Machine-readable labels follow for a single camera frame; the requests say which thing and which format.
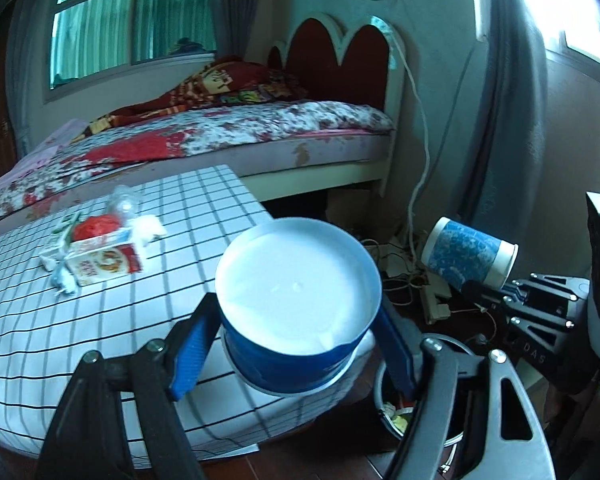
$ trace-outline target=red blanket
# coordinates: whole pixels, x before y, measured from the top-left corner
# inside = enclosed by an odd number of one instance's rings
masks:
[[[72,142],[109,128],[186,110],[292,101],[304,97],[306,91],[293,76],[259,63],[245,62],[236,56],[227,56],[205,66],[156,99],[119,108],[96,119]]]

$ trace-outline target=red object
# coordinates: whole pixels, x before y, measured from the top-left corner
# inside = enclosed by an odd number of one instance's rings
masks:
[[[237,56],[226,56],[156,99],[113,110],[92,121],[72,142],[117,126],[186,110],[297,100],[305,96],[306,92],[298,87],[295,78],[258,63],[245,62]]]
[[[277,47],[269,51],[267,65],[295,75],[316,101],[342,101],[384,110],[390,48],[377,28],[359,28],[338,64],[331,36],[315,18],[304,20],[291,39],[286,64]]]
[[[134,250],[132,245],[118,245],[118,250],[125,255],[125,258],[129,264],[129,273],[138,272],[142,270],[142,265],[140,264],[140,260],[138,259],[138,255]]]
[[[74,242],[112,233],[120,225],[120,220],[113,215],[91,216],[74,227]]]

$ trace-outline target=screw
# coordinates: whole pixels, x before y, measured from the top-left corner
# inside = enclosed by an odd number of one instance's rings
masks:
[[[491,350],[491,352],[489,352],[489,359],[494,363],[501,365],[507,360],[507,355],[502,350]]]
[[[97,350],[89,350],[85,355],[82,356],[82,360],[85,363],[94,363],[98,360],[99,354]]]
[[[164,350],[164,341],[162,339],[151,339],[151,341],[146,344],[146,349],[149,352],[162,352]]]
[[[436,341],[435,339],[432,339],[432,338],[430,338],[430,337],[427,337],[427,338],[424,340],[424,342],[425,342],[425,343],[426,343],[428,346],[431,346],[431,347],[433,347],[433,349],[434,349],[436,352],[440,352],[440,351],[442,350],[442,345],[441,345],[441,344],[440,344],[438,341]]]

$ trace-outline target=blue bowl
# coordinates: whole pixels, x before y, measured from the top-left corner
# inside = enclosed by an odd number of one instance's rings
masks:
[[[317,240],[316,243],[324,243],[325,251],[333,251],[333,254],[340,256],[340,261],[345,262],[345,268],[342,269],[344,276],[347,276],[349,270],[347,267],[350,268],[350,275],[352,276],[350,286],[352,289],[356,290],[360,288],[361,294],[369,298],[368,304],[365,303],[364,312],[356,311],[356,315],[351,316],[354,318],[351,321],[353,325],[346,326],[346,330],[344,331],[347,333],[347,337],[341,338],[336,334],[331,338],[328,335],[327,341],[332,344],[328,345],[331,347],[324,351],[295,352],[281,351],[279,348],[269,348],[267,344],[262,343],[262,340],[256,340],[259,336],[257,332],[251,332],[247,335],[244,332],[248,332],[248,330],[240,330],[236,326],[236,323],[232,320],[232,316],[240,322],[243,321],[240,316],[235,315],[235,307],[234,310],[227,310],[225,309],[226,304],[223,306],[223,300],[227,303],[227,289],[237,286],[230,279],[232,272],[229,267],[241,265],[240,258],[248,252],[246,250],[247,246],[259,238],[272,233],[278,236],[287,236],[287,234],[295,236],[301,234],[303,237],[311,237],[308,239]],[[291,251],[288,254],[289,261],[297,262],[297,259],[294,260],[295,256],[297,255]],[[315,261],[303,262],[302,270],[306,270],[304,266],[314,266],[315,264]],[[266,272],[266,269],[263,269],[262,265],[257,266],[253,264],[252,274],[248,273],[248,275],[256,278],[260,276],[259,273],[261,272]],[[319,276],[318,279],[328,282],[330,277]],[[378,268],[368,252],[348,233],[326,222],[306,218],[283,218],[253,227],[238,236],[231,243],[218,264],[216,293],[218,294],[222,313],[224,348],[234,367],[248,383],[251,383],[258,389],[273,394],[292,395],[320,388],[324,384],[333,381],[347,367],[352,353],[378,313],[382,284]],[[280,313],[280,316],[284,318],[285,313],[288,312],[286,306],[286,304],[281,304],[280,308],[273,308],[267,311],[267,316],[278,316],[278,313]],[[320,308],[320,312],[324,313],[323,309],[328,309],[329,306],[308,304],[302,306],[302,313],[304,314],[304,310],[306,309],[306,316],[315,315],[316,311],[312,311],[314,308]],[[267,322],[267,319],[269,318],[265,316],[264,323]],[[340,316],[338,318],[337,313],[334,314],[334,319],[344,320],[343,323],[348,323],[345,320],[346,317]],[[312,334],[310,331],[306,331],[306,333],[298,335],[296,339],[302,342],[304,336],[310,339]]]

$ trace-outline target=blue gripper pad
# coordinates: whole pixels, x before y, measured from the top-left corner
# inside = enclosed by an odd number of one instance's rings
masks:
[[[413,321],[400,317],[384,294],[371,331],[395,387],[413,400],[422,379],[422,333]]]
[[[208,292],[191,317],[177,322],[169,332],[165,366],[171,378],[169,393],[173,400],[180,400],[196,386],[219,328],[218,298]]]

